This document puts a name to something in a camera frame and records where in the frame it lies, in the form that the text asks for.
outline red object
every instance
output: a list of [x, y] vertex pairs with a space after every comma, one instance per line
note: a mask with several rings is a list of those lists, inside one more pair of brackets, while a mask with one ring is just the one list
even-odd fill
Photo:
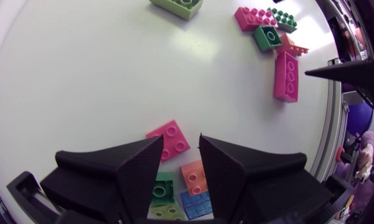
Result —
[[287, 52], [276, 57], [274, 96], [286, 103], [295, 103], [298, 100], [299, 63]]
[[271, 25], [275, 29], [278, 28], [278, 23], [273, 17], [271, 11], [263, 9], [257, 10], [253, 8], [250, 10], [248, 7], [239, 7], [235, 12], [235, 18], [243, 32], [254, 31], [258, 26]]
[[337, 149], [337, 152], [336, 152], [336, 161], [337, 162], [341, 162], [342, 161], [342, 158], [341, 158], [342, 152], [344, 152], [344, 148], [343, 147], [339, 147]]
[[168, 161], [191, 148], [174, 120], [146, 134], [145, 137], [152, 138], [161, 135], [163, 135], [164, 145], [161, 162]]
[[182, 165], [181, 172], [184, 176], [189, 195], [194, 196], [207, 191], [207, 183], [202, 160]]
[[283, 34], [280, 39], [282, 41], [282, 45], [276, 47], [276, 51], [278, 53], [287, 52], [297, 57], [301, 56], [302, 54], [306, 54], [309, 51], [307, 48], [296, 46], [296, 44], [294, 44], [294, 42], [286, 34]]

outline person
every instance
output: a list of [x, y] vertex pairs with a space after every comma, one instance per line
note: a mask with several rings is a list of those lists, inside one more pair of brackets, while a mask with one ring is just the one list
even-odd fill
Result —
[[[362, 174], [364, 174], [371, 165], [374, 165], [373, 131], [367, 131], [361, 136], [361, 149], [361, 153], [359, 154], [357, 160], [359, 177], [362, 176]], [[342, 177], [345, 177], [349, 168], [350, 164], [343, 164], [341, 162], [337, 167], [336, 173], [340, 174]], [[357, 209], [363, 212], [373, 195], [374, 183], [367, 179], [363, 184], [360, 184], [359, 181], [353, 181], [351, 184], [354, 187], [354, 199], [351, 203], [352, 206], [350, 207], [350, 213]]]

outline blue lego brick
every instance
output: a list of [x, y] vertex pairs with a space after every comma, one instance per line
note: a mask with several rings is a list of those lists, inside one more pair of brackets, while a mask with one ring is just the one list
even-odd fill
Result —
[[213, 212], [212, 204], [210, 201], [194, 205], [192, 207], [184, 208], [185, 213], [188, 216], [188, 219], [198, 218]]
[[181, 193], [182, 206], [189, 220], [212, 213], [212, 204], [208, 192], [190, 196], [188, 192]]
[[210, 201], [209, 192], [190, 196], [188, 192], [181, 193], [182, 206], [191, 207], [200, 203]]

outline green lego brick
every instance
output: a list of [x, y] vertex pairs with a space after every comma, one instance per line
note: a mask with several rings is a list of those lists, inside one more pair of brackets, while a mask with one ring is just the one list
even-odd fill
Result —
[[276, 8], [268, 8], [273, 13], [274, 18], [278, 22], [278, 29], [288, 33], [294, 32], [297, 28], [297, 22], [292, 15], [286, 12], [277, 10]]
[[174, 178], [172, 172], [159, 172], [152, 191], [153, 205], [174, 203]]
[[190, 20], [202, 7], [203, 0], [150, 0], [152, 3]]
[[168, 205], [151, 205], [149, 210], [158, 220], [185, 221], [185, 215], [176, 203]]
[[282, 41], [273, 26], [257, 27], [253, 32], [253, 37], [262, 52], [282, 45]]

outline white tabletop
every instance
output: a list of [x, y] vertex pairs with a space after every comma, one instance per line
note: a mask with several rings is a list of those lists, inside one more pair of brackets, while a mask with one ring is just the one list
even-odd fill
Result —
[[[299, 101], [273, 98], [275, 52], [242, 33], [239, 6], [295, 15]], [[199, 134], [267, 152], [307, 155], [324, 128], [328, 82], [304, 71], [336, 58], [315, 1], [205, 0], [189, 22], [145, 1], [29, 0], [0, 51], [0, 191], [19, 223], [30, 220], [6, 190], [22, 171], [40, 182], [57, 151], [137, 141], [175, 119], [191, 150], [161, 164], [185, 189], [179, 166], [200, 158]]]

